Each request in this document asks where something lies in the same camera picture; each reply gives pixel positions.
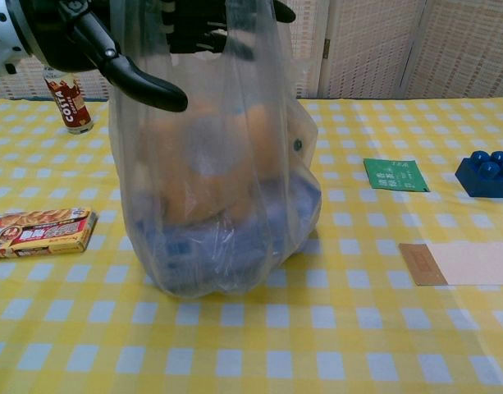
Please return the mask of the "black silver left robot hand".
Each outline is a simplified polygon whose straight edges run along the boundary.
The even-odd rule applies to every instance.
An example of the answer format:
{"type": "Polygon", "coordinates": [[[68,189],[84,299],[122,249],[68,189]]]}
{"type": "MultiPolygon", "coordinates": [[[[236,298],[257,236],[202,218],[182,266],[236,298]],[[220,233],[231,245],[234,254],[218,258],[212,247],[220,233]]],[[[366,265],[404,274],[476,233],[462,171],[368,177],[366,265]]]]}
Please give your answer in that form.
{"type": "MultiPolygon", "coordinates": [[[[251,61],[252,48],[234,39],[253,31],[259,16],[291,23],[295,13],[280,1],[147,1],[150,36],[163,34],[173,54],[231,50],[251,61]]],[[[183,112],[185,93],[170,82],[141,71],[121,53],[112,37],[119,21],[118,1],[8,1],[7,10],[28,53],[60,71],[97,69],[137,102],[169,112],[183,112]]]]}

